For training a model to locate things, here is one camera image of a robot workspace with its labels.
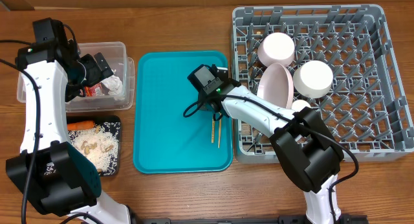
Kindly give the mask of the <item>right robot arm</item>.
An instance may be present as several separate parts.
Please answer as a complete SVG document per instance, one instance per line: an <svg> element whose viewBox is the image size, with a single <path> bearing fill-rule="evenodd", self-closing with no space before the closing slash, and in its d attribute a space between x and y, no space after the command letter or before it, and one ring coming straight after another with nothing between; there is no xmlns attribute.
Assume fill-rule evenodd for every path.
<svg viewBox="0 0 414 224"><path fill-rule="evenodd" d="M341 216L333 193L344 158L319 114L309 107L293 111L276 106L215 65L200 65L188 76L198 100L186 108L190 117L200 109L213 119L243 121L268 137L286 176L305 194L307 223L337 223Z"/></svg>

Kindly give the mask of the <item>large pink plate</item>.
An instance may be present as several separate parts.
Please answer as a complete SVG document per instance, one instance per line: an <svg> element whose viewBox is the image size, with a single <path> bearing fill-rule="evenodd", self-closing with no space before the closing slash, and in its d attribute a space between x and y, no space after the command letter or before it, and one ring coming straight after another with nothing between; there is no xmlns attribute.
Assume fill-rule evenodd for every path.
<svg viewBox="0 0 414 224"><path fill-rule="evenodd" d="M257 96L276 106L290 109L294 98L292 75L282 64L271 64L259 81Z"/></svg>

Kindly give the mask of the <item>orange carrot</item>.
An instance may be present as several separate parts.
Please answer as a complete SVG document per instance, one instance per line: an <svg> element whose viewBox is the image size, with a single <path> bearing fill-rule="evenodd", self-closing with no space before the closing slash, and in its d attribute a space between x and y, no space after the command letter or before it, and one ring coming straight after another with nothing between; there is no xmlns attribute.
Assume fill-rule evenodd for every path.
<svg viewBox="0 0 414 224"><path fill-rule="evenodd" d="M93 120L85 120L81 122L67 124L67 129L69 131L81 131L81 130L92 129L94 126L95 126L95 123Z"/></svg>

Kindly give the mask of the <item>pink bowl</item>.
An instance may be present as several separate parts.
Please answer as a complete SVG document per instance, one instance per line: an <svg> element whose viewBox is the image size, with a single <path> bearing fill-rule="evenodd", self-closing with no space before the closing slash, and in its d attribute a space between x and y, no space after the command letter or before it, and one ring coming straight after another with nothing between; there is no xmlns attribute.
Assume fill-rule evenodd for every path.
<svg viewBox="0 0 414 224"><path fill-rule="evenodd" d="M293 39L281 32L269 34L257 50L259 61L266 67L273 63L279 63L286 67L293 62L294 53Z"/></svg>

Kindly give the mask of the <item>small bowl with food scraps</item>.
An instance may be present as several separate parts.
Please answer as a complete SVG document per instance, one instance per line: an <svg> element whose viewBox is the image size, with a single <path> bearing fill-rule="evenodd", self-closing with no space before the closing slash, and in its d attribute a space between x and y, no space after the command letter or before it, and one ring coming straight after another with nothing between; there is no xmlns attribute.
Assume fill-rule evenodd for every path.
<svg viewBox="0 0 414 224"><path fill-rule="evenodd" d="M326 63L312 60L295 71L293 81L295 89L301 95L321 98L330 91L333 72Z"/></svg>

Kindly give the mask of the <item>red snack wrapper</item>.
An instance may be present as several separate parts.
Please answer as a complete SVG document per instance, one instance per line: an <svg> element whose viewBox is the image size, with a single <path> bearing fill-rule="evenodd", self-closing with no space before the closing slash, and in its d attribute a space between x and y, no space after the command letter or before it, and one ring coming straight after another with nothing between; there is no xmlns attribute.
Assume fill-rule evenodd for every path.
<svg viewBox="0 0 414 224"><path fill-rule="evenodd" d="M86 96L103 96L102 85L98 83L92 87L85 87Z"/></svg>

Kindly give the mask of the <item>white cup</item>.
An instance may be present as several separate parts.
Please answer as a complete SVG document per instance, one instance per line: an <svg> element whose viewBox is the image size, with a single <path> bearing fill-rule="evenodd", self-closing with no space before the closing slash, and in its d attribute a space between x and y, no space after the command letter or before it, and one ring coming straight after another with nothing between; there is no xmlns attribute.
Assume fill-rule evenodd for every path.
<svg viewBox="0 0 414 224"><path fill-rule="evenodd" d="M292 103L291 109L294 111L301 111L305 107L311 108L311 105L305 100L295 100Z"/></svg>

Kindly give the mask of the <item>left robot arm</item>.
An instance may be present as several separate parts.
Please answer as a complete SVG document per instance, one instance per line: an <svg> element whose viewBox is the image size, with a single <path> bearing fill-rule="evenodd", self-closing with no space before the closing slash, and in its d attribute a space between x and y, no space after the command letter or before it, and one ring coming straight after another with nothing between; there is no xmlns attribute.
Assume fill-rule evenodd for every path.
<svg viewBox="0 0 414 224"><path fill-rule="evenodd" d="M81 56L61 21L40 19L33 29L35 42L25 43L12 64L25 83L26 118L20 154L6 161L6 174L22 192L23 206L64 222L138 223L127 205L102 190L97 169L68 135L65 104L110 77L109 64L102 54Z"/></svg>

